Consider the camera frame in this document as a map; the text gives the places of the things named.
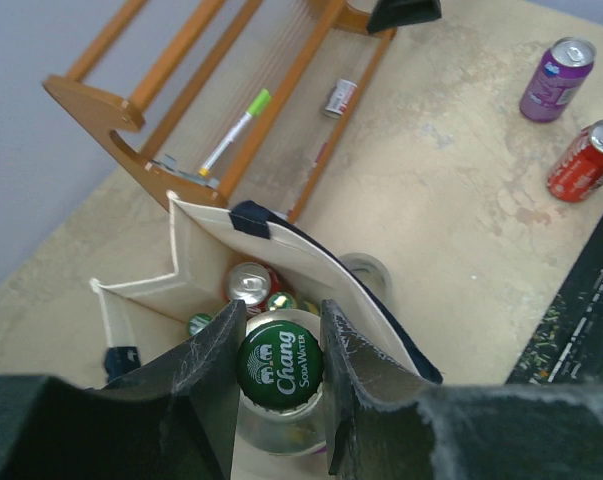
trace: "wooden rack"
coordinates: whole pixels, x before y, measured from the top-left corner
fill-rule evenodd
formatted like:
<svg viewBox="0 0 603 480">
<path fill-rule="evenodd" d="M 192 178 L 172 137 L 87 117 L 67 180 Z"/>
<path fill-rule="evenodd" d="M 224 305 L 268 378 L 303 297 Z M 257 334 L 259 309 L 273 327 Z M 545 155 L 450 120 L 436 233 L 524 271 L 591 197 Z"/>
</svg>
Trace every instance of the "wooden rack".
<svg viewBox="0 0 603 480">
<path fill-rule="evenodd" d="M 237 59 L 254 50 L 250 25 L 259 23 L 264 9 L 282 5 L 273 1 L 287 2 L 281 25 L 273 27 L 265 46 L 262 42 L 257 60 L 235 69 Z M 200 0 L 127 99 L 83 84 L 147 2 L 127 0 L 66 75 L 51 75 L 44 88 L 164 207 L 169 190 L 189 202 L 221 207 L 251 198 L 296 221 L 395 30 L 369 36 L 365 30 L 369 15 L 347 0 L 244 0 L 157 128 L 135 151 L 117 131 L 141 130 L 144 112 L 226 0 Z M 228 84 L 229 77 L 235 85 Z M 321 110 L 339 78 L 354 81 L 358 89 L 346 112 L 333 119 Z M 219 179 L 216 188 L 153 161 L 167 154 L 181 166 L 186 159 L 192 165 L 179 170 L 196 173 L 264 87 L 272 100 L 213 169 Z M 215 118 L 197 113 L 224 96 L 229 98 L 218 102 Z M 186 152 L 183 145 L 188 142 Z"/>
</svg>

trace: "table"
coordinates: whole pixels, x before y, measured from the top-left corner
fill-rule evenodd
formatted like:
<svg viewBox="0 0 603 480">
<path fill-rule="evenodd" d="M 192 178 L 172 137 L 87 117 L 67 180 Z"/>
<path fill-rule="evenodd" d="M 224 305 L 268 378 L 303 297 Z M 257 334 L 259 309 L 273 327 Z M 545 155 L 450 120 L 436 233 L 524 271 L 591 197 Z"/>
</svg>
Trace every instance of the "table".
<svg viewBox="0 0 603 480">
<path fill-rule="evenodd" d="M 444 0 L 400 31 L 299 226 L 389 268 L 395 310 L 456 384 L 501 383 L 603 212 L 603 188 L 564 204 L 544 176 L 603 118 L 603 27 L 522 0 Z M 566 114 L 517 102 L 543 50 L 588 38 L 599 63 Z M 88 280 L 170 270 L 168 217 L 117 170 L 0 286 L 0 373 L 99 387 L 105 338 Z"/>
</svg>

